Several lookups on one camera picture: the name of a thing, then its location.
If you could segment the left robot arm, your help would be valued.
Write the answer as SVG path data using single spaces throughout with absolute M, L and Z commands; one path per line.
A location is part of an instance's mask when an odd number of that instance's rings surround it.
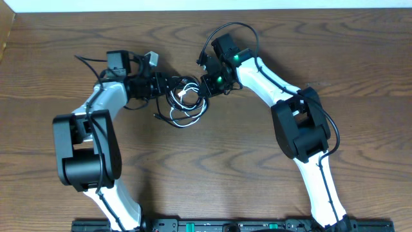
M 104 220 L 74 220 L 71 229 L 154 231 L 153 221 L 120 177 L 122 158 L 113 120 L 131 99 L 148 102 L 175 87 L 176 81 L 152 71 L 158 64 L 155 52 L 138 55 L 115 50 L 106 55 L 106 69 L 93 72 L 97 81 L 88 99 L 52 122 L 60 181 L 93 200 L 106 216 Z

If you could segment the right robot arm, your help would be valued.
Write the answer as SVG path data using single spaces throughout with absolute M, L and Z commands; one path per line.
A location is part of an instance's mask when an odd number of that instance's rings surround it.
M 198 65 L 206 70 L 201 93 L 213 97 L 228 93 L 234 83 L 251 89 L 269 107 L 276 141 L 302 175 L 311 213 L 324 231 L 351 231 L 340 203 L 329 165 L 328 140 L 337 127 L 323 109 L 313 88 L 300 89 L 270 70 L 256 52 L 240 50 L 229 34 L 208 39 L 215 57 L 201 51 Z

